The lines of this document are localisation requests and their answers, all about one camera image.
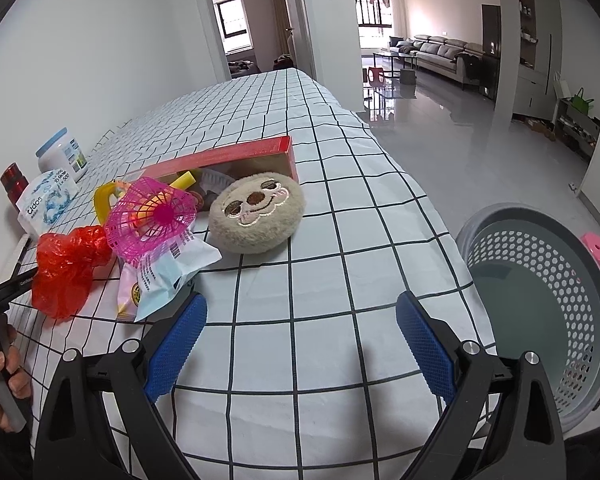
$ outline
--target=black sleeve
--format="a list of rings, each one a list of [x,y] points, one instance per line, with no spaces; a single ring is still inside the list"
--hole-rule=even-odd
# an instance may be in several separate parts
[[[0,480],[31,480],[33,459],[30,432],[5,433],[0,429]]]

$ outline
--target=glossy floor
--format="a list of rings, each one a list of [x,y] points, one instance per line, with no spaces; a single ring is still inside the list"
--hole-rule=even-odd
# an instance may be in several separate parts
[[[364,66],[372,64],[363,58]],[[587,163],[561,142],[522,123],[492,124],[492,101],[426,70],[418,71],[415,88],[397,79],[383,88],[365,86],[373,132],[420,183],[452,235],[475,212],[501,202],[533,206],[578,236],[600,234],[569,186],[579,186]],[[600,408],[574,431],[598,425]]]

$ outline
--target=red bottle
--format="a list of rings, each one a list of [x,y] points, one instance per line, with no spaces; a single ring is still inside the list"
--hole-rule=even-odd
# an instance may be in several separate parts
[[[29,182],[24,175],[18,169],[18,165],[14,162],[11,164],[0,177],[0,182],[4,186],[4,190],[7,192],[9,200],[13,206],[18,209],[16,202],[22,195],[22,192],[29,185]]]

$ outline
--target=white tablecloth with black grid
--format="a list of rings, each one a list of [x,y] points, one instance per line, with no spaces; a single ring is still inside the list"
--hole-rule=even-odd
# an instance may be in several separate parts
[[[410,288],[461,340],[493,347],[493,334],[423,190],[324,87],[294,69],[247,76],[108,132],[56,230],[94,224],[93,191],[113,178],[287,133],[307,202],[298,231],[266,254],[224,254],[198,275],[208,323],[157,406],[203,480],[398,479],[443,409],[396,324],[398,295]],[[213,243],[205,215],[194,230]],[[23,270],[34,259],[31,248]],[[13,303],[36,420],[66,349],[112,351],[150,327],[115,321],[118,281],[113,262],[97,269],[86,305],[66,322],[33,310],[30,294]],[[122,455],[143,477],[111,394],[106,402]]]

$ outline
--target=sofa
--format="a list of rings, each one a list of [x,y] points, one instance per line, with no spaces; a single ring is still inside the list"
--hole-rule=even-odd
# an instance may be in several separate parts
[[[413,39],[392,41],[395,46],[389,46],[394,53],[416,53],[418,67],[424,67],[439,73],[449,79],[464,85],[479,85],[478,78],[467,75],[467,63],[475,56],[482,59],[482,46],[477,43],[467,43],[463,40],[450,40],[442,36],[426,36],[418,34]]]

